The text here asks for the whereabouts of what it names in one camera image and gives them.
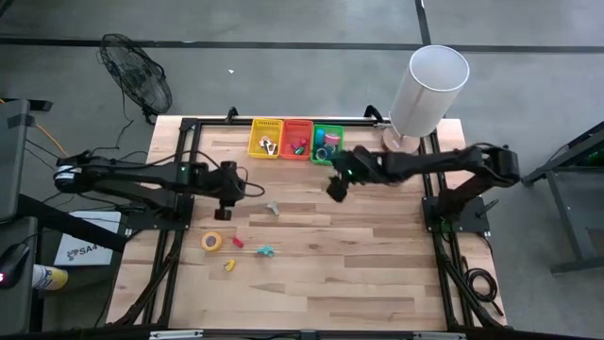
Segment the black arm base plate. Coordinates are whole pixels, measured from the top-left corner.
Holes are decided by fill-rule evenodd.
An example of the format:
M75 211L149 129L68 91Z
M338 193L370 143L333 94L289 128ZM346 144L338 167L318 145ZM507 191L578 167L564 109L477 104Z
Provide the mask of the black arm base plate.
M422 200L422 208L426 229L429 232L436 233L466 232L489 237L491 235L491 229L487 212L498 202L499 200L495 199L488 204L485 204L481 196L475 197L465 205L459 215L459 219L450 222L443 217L438 216L435 212L438 203L437 197L424 197Z
M193 215L194 196L163 193L145 202L131 202L121 209L133 230L187 230Z

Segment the black diagonal beam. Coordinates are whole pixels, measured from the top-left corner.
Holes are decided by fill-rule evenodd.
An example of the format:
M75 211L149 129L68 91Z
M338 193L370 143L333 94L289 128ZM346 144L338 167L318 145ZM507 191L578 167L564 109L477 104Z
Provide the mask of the black diagonal beam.
M71 216L52 208L37 199L19 194L17 214L23 217L35 217L43 228L71 235L113 251L122 253L127 238L115 232L103 229L91 222Z

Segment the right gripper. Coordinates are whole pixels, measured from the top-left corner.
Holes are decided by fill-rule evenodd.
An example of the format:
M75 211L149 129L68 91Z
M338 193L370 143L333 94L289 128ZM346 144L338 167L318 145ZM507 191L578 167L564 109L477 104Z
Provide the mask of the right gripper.
M364 146L336 152L331 160L336 175L329 177L327 194L343 202L350 185L380 183L377 159Z

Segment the black computer mouse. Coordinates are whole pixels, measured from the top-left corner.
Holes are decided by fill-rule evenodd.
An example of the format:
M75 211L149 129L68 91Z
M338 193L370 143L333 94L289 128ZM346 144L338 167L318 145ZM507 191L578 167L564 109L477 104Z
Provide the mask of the black computer mouse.
M0 255L0 289L9 289L16 285L23 275L30 248L25 243L9 246Z

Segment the yellow white spray can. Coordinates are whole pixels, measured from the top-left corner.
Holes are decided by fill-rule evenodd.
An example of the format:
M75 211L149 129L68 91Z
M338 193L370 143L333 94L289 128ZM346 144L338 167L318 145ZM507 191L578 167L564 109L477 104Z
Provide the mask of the yellow white spray can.
M32 288L44 291L62 289L69 279L66 270L54 266L34 264L32 271Z

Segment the green plastic basket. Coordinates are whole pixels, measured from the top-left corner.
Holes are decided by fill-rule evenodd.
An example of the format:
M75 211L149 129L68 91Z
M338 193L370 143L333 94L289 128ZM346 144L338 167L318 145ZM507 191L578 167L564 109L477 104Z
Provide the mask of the green plastic basket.
M316 151L317 147L314 144L314 135L315 135L315 131L318 128L322 128L325 131L325 135L326 134L337 134L341 136L341 141L340 144L337 145L337 151L329 158L328 161L318 161L315 159L314 153ZM311 142L311 149L310 149L310 161L314 164L320 164L320 165L331 165L331 161L333 159L333 157L335 156L335 154L337 152L339 152L343 147L344 147L344 128L341 126L332 126L332 125L314 125L313 126L313 131L311 134L312 137L312 142Z

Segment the white printed paper sheet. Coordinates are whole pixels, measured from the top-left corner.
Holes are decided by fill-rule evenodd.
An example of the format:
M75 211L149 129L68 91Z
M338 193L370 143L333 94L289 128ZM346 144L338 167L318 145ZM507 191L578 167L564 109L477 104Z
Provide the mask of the white printed paper sheet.
M71 216L84 219L105 230L117 233L122 215L119 212L75 211ZM113 251L67 234L63 234L54 266L109 265Z

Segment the grey desk top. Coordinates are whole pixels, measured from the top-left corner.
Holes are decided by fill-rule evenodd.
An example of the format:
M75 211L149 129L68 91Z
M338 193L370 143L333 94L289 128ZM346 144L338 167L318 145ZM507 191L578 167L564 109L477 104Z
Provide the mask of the grey desk top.
M0 104L0 221L17 213L29 121L26 100Z
M0 255L17 243L25 243L30 248L20 280L12 288L0 289L0 336L29 330L37 224L37 219L33 217L0 224Z

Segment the yellow plastic basket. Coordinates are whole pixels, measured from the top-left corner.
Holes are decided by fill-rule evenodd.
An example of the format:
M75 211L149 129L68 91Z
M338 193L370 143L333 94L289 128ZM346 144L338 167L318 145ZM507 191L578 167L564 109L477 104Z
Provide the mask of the yellow plastic basket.
M282 127L283 121L279 119L254 118L249 134L247 154L257 159L277 159L281 146ZM260 146L260 138L263 136L268 136L277 145L276 156L269 156Z

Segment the black floor fan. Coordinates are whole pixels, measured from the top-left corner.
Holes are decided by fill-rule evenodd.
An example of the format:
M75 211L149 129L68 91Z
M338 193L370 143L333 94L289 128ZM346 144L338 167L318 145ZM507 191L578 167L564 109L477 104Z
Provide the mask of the black floor fan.
M164 68L127 36L105 34L99 55L123 93L142 109L147 124L154 125L157 117L172 107L173 96Z

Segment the yellow tape roll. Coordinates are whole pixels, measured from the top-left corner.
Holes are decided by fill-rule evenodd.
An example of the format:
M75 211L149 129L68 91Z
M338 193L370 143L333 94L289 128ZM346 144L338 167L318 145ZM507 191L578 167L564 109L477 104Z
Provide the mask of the yellow tape roll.
M223 239L218 232L209 231L202 236L201 247L207 252L218 251L223 243Z

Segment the orange plastic basket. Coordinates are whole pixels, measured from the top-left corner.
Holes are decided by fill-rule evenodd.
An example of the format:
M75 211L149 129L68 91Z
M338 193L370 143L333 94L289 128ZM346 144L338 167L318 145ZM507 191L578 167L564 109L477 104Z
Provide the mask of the orange plastic basket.
M281 131L281 146L279 147L280 157L286 160L307 161L310 158L310 147L312 140L313 122L310 120L285 120ZM301 146L299 140L306 138L307 146ZM302 155L295 155L290 144L297 144L304 147Z

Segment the black aluminium table frame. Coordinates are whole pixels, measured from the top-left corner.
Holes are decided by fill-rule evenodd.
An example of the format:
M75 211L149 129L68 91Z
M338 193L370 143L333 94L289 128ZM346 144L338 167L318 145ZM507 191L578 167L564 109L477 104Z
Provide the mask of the black aluminium table frame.
M229 221L214 218L215 200L196 199L176 270L171 327L445 329L421 178L394 187L353 186L337 203L326 192L330 167L251 158L247 127L204 127L184 140L198 145L204 158L237 162L252 186ZM267 208L270 202L279 216ZM223 239L218 251L201 247L209 231ZM274 257L257 253L265 245ZM229 259L236 265L226 272Z

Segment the silver edge bracket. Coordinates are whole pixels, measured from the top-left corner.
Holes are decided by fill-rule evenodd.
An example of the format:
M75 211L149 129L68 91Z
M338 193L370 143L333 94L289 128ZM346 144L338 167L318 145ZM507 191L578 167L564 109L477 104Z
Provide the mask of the silver edge bracket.
M463 333L440 331L415 331L412 340L467 340Z
M203 336L202 330L151 331L148 340L200 340Z

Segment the grey metal cart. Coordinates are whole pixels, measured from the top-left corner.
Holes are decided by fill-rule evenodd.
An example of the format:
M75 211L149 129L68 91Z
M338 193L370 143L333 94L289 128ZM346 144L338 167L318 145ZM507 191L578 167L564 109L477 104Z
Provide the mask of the grey metal cart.
M550 268L554 275L604 268L604 250L592 238L604 232L604 121L563 144L522 178L526 187L545 180L574 259Z

